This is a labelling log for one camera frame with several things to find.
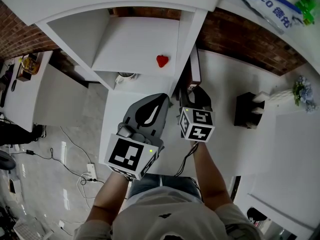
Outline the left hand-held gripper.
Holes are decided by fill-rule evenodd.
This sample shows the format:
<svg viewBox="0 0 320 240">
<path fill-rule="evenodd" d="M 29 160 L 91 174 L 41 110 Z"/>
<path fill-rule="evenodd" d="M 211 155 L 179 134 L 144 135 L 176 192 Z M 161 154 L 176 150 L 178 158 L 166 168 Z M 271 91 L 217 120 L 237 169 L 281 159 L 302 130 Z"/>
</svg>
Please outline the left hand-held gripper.
<svg viewBox="0 0 320 240">
<path fill-rule="evenodd" d="M 157 93 L 128 108 L 123 123 L 118 125 L 116 134 L 110 135 L 107 146 L 104 162 L 112 171 L 134 180 L 145 176 L 164 148 L 160 137 L 169 103 L 166 93 Z"/>
</svg>

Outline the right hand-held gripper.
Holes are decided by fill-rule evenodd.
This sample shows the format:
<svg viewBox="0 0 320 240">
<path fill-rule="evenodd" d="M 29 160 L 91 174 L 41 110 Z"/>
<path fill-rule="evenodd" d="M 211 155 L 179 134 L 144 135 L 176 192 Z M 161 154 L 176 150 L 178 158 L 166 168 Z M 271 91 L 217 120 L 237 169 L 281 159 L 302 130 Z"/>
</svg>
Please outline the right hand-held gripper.
<svg viewBox="0 0 320 240">
<path fill-rule="evenodd" d="M 193 93 L 194 103 L 199 109 L 193 108 L 194 103 L 190 101 L 187 89 L 179 90 L 181 112 L 178 124 L 181 134 L 189 141 L 208 142 L 216 127 L 211 98 L 200 86 Z"/>
</svg>

